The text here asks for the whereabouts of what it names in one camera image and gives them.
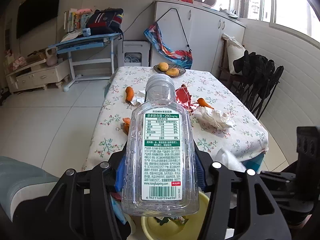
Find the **wall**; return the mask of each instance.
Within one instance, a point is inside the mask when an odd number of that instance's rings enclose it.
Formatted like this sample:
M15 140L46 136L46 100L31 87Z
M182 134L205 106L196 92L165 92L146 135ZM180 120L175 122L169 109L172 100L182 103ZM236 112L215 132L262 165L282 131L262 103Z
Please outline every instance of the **wall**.
M12 0L8 5L5 13L5 22L12 19L12 31L11 31L11 44L14 54L22 54L27 56L34 50L45 48L48 45L59 42L64 35L63 31L63 13L70 8L91 8L105 9L105 8L122 8L124 10L124 19L121 25L123 31L125 31L139 13L141 13L153 0L60 0L58 17L51 21L48 21L41 26L31 30L29 33L23 35L20 39L16 39L16 21L18 8L22 0ZM143 31L152 24L154 20L154 5L150 6L130 29L125 33L126 40L145 40ZM99 53L101 48L86 50L73 54L74 60L85 60L91 55L92 59L99 58L105 54L109 48L107 47ZM105 68L104 64L79 66L78 72L83 68Z
M320 125L320 51L300 38L272 29L269 23L240 19L246 24L243 45L283 65L273 97L261 117L289 163L296 153L297 126Z
M0 37L3 37L3 42L0 42L0 88L7 86L7 81L5 80L4 67L2 62L4 61L4 15L0 17Z

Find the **stack of books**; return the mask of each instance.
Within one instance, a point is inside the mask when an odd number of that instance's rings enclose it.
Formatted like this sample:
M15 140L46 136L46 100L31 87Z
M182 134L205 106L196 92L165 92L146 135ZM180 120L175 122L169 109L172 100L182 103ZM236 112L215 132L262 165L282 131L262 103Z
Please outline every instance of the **stack of books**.
M71 8L63 13L63 29L67 33L85 28L87 20L91 17L91 14L76 15L76 11L78 9Z

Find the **carrot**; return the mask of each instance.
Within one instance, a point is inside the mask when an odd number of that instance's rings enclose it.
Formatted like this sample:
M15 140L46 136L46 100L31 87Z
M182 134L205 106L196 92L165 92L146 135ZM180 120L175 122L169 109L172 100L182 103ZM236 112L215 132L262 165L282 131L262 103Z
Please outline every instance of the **carrot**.
M123 131L126 133L126 134L128 134L129 133L129 125L127 125L126 123L124 123L124 125L123 125Z
M132 87L127 87L125 89L125 92L127 93L127 97L126 97L125 100L130 102L132 100L132 98L133 98L133 95L134 95L133 88Z
M124 121L124 124L123 124L123 131L128 134L129 133L129 128L130 128L130 122L131 122L131 119L129 117L126 117L126 118L122 118L122 120Z
M214 109L212 106L208 105L207 102L204 101L203 98L199 98L199 99L198 99L198 104L199 104L199 106L206 106L206 107L209 107L209 108L211 108L211 109Z
M122 118L125 124L130 125L131 119L129 117Z

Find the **clear plastic bottle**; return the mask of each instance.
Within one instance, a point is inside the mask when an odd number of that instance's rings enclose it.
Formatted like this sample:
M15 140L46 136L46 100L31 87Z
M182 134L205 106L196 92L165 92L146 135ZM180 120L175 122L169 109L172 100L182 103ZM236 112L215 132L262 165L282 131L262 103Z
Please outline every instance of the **clear plastic bottle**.
M172 79L149 78L145 103L132 112L122 209L138 216L176 216L199 209L188 112L176 103Z

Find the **green label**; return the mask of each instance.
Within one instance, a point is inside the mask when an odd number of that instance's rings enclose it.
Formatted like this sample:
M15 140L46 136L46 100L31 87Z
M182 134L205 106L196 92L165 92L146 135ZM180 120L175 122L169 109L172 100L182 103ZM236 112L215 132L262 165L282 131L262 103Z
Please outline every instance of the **green label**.
M180 146L180 141L144 141L145 146L172 147Z
M146 114L146 117L179 118L178 114Z
M151 109L143 116L143 200L182 199L182 129L177 111Z

